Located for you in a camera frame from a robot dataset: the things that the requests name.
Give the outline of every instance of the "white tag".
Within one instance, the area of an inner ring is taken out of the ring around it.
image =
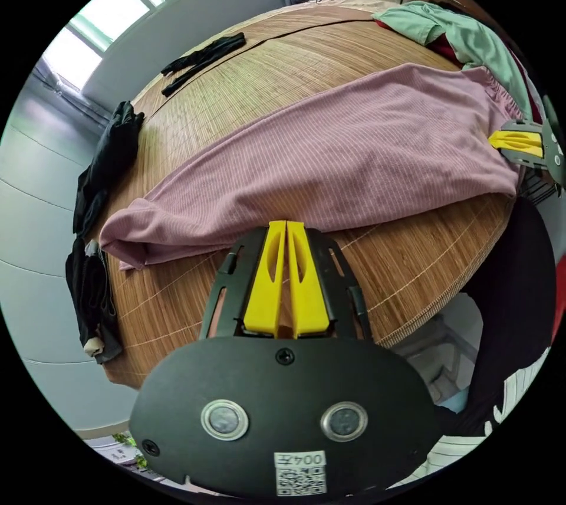
[[[326,455],[314,452],[275,452],[275,479],[279,497],[326,493]]]

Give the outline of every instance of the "screw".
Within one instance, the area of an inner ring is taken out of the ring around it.
[[[152,440],[144,440],[141,443],[141,447],[145,450],[146,454],[149,454],[150,456],[157,457],[161,454],[159,446],[157,446],[157,444]]]
[[[290,365],[295,361],[295,354],[288,347],[282,347],[275,354],[275,360],[281,365]]]

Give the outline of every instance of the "qr code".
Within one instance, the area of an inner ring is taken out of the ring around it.
[[[324,467],[277,468],[275,472],[280,497],[326,493]]]

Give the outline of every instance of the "bamboo mat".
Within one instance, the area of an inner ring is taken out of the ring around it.
[[[339,23],[346,10],[361,21]],[[262,43],[207,69],[169,99],[161,96],[159,83],[146,89],[136,103],[136,111],[147,114],[136,164],[114,192],[101,223],[203,147],[282,106],[406,62],[455,70],[439,55],[365,20],[372,9],[362,13],[328,5],[298,11],[300,19],[284,19],[294,14],[286,8],[246,25],[246,37]],[[304,29],[305,23],[317,26]],[[285,28],[288,34],[281,36]],[[510,209],[504,197],[485,195],[378,227],[336,233],[363,289],[376,341],[393,345],[444,306],[491,250]],[[124,345],[124,353],[104,365],[109,380],[139,388],[169,352],[198,338],[224,255],[128,273],[109,259]],[[285,320],[289,306],[286,291]]]

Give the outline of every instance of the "red cloth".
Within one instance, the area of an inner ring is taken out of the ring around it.
[[[379,19],[376,19],[376,23],[377,23],[377,25],[379,25],[379,27],[383,27],[383,29],[388,29],[389,31],[394,31],[391,27],[389,27],[388,25],[383,23],[383,21],[379,21]],[[431,51],[434,51],[436,54],[439,54],[442,57],[448,59],[452,64],[455,64],[457,67],[459,67],[459,68],[463,67],[463,64],[456,58],[456,54],[454,53],[454,49],[450,46],[450,43],[448,43],[448,40],[446,39],[446,35],[444,33],[440,37],[435,39],[432,43],[429,43],[426,46],[426,48],[430,49]],[[525,71],[523,70],[523,67],[521,66],[519,59],[517,59],[517,57],[513,53],[513,51],[511,51],[511,49],[509,49],[509,52],[511,53],[511,56],[513,57],[515,62],[517,63],[517,67],[519,68],[519,72],[521,73],[521,77],[523,79],[523,82],[525,83],[526,91],[529,95],[529,104],[531,105],[532,119],[536,123],[542,123],[541,113],[540,113],[539,109],[537,108],[537,105],[535,104],[535,100],[533,99],[531,91],[529,90],[529,86],[526,83]]]
[[[554,319],[554,329],[552,331],[552,341],[556,337],[556,332],[562,322],[562,317],[566,311],[566,255],[562,256],[556,267],[556,317]]]

